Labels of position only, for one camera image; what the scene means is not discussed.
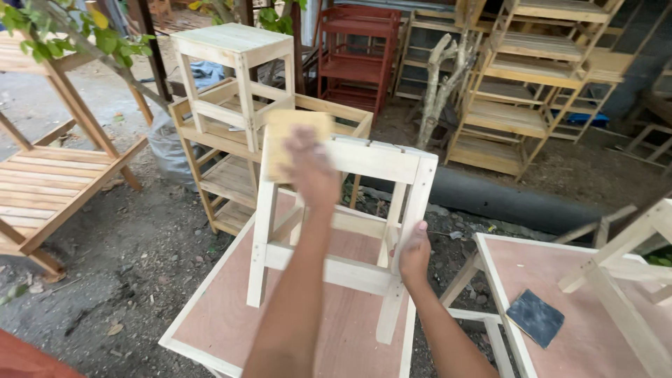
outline black sandpaper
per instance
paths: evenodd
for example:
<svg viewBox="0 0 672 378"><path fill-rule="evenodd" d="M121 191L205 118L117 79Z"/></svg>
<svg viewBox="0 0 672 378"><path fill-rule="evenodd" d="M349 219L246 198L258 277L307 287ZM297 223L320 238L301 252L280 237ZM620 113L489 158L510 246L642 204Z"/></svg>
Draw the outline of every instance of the black sandpaper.
<svg viewBox="0 0 672 378"><path fill-rule="evenodd" d="M506 311L507 317L543 349L557 335L564 315L526 289Z"/></svg>

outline dirt ground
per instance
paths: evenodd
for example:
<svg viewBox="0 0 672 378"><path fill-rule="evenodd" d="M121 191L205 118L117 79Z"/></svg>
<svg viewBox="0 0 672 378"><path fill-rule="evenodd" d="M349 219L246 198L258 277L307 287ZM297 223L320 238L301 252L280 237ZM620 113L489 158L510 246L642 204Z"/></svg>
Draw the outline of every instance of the dirt ground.
<svg viewBox="0 0 672 378"><path fill-rule="evenodd" d="M160 38L160 44L167 72L171 73L175 60L169 41ZM138 59L133 72L137 78L151 76L146 59ZM119 150L129 147L146 131L142 114L124 82L105 67L90 63L69 73L69 77ZM393 101L379 117L373 138L407 144L413 126L403 120L412 105L410 101ZM0 74L0 111L31 140L69 118L43 78L16 73ZM123 114L123 121L113 121L117 112ZM88 143L75 133L67 145L86 148ZM492 178L502 185L549 192L606 208L641 203L670 187L672 179L661 179L660 169L605 151L604 146L615 142L595 133L576 146L550 141L519 184L508 176L473 167L452 163L449 167ZM13 151L11 141L2 135L0 158ZM0 306L0 327L88 377L209 377L205 369L157 342L233 238L225 233L211 234L198 197L164 180L149 148L131 162L130 168L144 191L136 193L123 184L96 194L56 230L44 247L64 263L68 276L61 282L44 284L42 293L26 293ZM378 199L365 197L358 206L373 213ZM475 250L471 234L486 231L491 223L473 215L432 209L426 215L434 251L427 276L440 294ZM453 231L463 232L463 238L444 235ZM4 266L0 296L26 281L29 274L34 282L40 282L39 270L26 259L0 256L0 266ZM454 307L495 312L482 275L462 292ZM120 333L107 336L114 324L124 327ZM465 321L462 327L492 361L482 324ZM436 376L419 322L411 376Z"/></svg>

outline yellow leaf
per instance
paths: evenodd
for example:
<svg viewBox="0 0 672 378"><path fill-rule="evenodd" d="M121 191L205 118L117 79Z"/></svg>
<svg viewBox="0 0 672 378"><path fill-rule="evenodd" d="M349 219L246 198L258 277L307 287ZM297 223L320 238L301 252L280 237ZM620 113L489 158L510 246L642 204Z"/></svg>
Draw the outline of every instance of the yellow leaf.
<svg viewBox="0 0 672 378"><path fill-rule="evenodd" d="M93 16L93 22L95 22L95 25L98 28L101 29L108 28L109 25L108 19L102 13L94 9L91 11L91 16Z"/></svg>
<svg viewBox="0 0 672 378"><path fill-rule="evenodd" d="M190 3L190 4L187 5L187 6L188 6L189 9L191 9L192 11L195 11L195 10L198 9L198 7L201 6L201 4L202 4L202 1L199 0L199 1L194 1L193 3Z"/></svg>

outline red object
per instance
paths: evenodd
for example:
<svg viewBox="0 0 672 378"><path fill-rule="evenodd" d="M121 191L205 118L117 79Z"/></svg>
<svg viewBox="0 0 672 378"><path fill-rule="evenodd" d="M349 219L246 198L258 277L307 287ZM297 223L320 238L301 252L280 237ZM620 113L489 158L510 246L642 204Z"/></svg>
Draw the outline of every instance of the red object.
<svg viewBox="0 0 672 378"><path fill-rule="evenodd" d="M85 378L34 346L0 330L0 377Z"/></svg>
<svg viewBox="0 0 672 378"><path fill-rule="evenodd" d="M322 11L318 97L373 112L375 122L385 104L400 20L401 11L364 5L337 5ZM349 43L348 36L353 35L384 38L385 45ZM323 77L327 78L325 89Z"/></svg>

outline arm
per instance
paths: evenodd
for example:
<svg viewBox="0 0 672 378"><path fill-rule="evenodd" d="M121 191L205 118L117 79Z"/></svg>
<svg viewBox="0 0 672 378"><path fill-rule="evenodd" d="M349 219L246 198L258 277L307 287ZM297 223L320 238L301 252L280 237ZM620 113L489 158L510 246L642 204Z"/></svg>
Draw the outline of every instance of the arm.
<svg viewBox="0 0 672 378"><path fill-rule="evenodd" d="M439 377L499 378L495 368L462 331L429 286L427 265L430 251L427 222L421 221L401 251L399 270L417 308Z"/></svg>
<svg viewBox="0 0 672 378"><path fill-rule="evenodd" d="M286 143L294 187L309 208L294 254L276 286L252 345L243 378L312 377L315 343L322 319L324 259L331 215L339 200L339 175L310 129L294 131Z"/></svg>

